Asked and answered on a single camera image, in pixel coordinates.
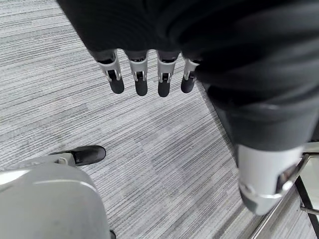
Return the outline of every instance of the robotic hand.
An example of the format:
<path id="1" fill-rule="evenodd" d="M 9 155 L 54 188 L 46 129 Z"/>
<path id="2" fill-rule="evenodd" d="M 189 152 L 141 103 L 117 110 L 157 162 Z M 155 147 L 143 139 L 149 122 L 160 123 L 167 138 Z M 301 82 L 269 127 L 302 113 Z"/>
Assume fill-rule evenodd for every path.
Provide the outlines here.
<path id="1" fill-rule="evenodd" d="M 291 188 L 319 117 L 318 1 L 57 1 L 117 94 L 124 90 L 117 48 L 140 96 L 149 49 L 158 51 L 161 97 L 183 54 L 181 89 L 190 92 L 197 78 L 226 115 L 252 212 L 267 213 Z"/>

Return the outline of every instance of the robotic finger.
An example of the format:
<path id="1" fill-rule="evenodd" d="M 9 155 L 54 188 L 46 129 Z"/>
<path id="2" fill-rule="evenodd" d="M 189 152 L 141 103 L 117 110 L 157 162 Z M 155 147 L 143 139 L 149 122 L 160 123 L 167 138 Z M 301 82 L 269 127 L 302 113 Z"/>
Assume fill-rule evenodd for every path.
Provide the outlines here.
<path id="1" fill-rule="evenodd" d="M 225 115 L 252 212 L 267 213 L 291 188 L 319 118 L 319 2 L 57 1 L 117 94 L 124 84 L 113 49 L 125 50 L 140 96 L 148 49 L 158 53 L 161 97 L 183 54 L 181 90 L 198 79 Z"/>
<path id="2" fill-rule="evenodd" d="M 136 93 L 144 96 L 148 92 L 148 51 L 125 51 L 125 53 L 130 61 Z"/>

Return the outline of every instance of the black sleeve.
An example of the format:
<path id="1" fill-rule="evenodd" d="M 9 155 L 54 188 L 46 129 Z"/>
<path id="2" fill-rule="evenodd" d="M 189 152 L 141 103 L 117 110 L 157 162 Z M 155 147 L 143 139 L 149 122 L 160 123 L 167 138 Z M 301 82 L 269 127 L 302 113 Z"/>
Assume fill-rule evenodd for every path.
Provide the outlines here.
<path id="1" fill-rule="evenodd" d="M 316 0 L 57 0 L 93 55 L 182 51 L 227 115 L 232 138 L 260 150 L 305 143 L 318 120 Z"/>

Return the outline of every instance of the striped carpet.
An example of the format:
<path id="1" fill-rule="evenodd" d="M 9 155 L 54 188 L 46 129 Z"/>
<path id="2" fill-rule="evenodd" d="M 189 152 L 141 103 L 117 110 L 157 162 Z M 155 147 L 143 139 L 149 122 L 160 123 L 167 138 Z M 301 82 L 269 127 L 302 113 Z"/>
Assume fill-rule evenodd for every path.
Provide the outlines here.
<path id="1" fill-rule="evenodd" d="M 262 218 L 241 202 L 234 160 L 203 89 L 181 92 L 181 57 L 169 96 L 160 98 L 151 51 L 149 92 L 139 97 L 120 50 L 125 91 L 115 95 L 52 0 L 0 1 L 0 52 L 1 167 L 99 144 L 107 158 L 82 169 L 97 185 L 119 239 L 245 239 L 253 233 Z M 277 234 L 267 231 L 265 238 Z"/>

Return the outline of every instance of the metal bar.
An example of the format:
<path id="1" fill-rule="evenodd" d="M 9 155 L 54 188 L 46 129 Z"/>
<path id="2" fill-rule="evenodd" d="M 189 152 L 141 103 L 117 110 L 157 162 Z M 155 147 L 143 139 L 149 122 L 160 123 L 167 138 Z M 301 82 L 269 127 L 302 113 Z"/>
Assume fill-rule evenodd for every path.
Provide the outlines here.
<path id="1" fill-rule="evenodd" d="M 319 216 L 319 210 L 316 210 L 316 209 L 300 207 L 300 210 L 304 211 L 306 213 L 309 213 L 309 214 L 314 214 L 314 215 L 318 215 Z"/>

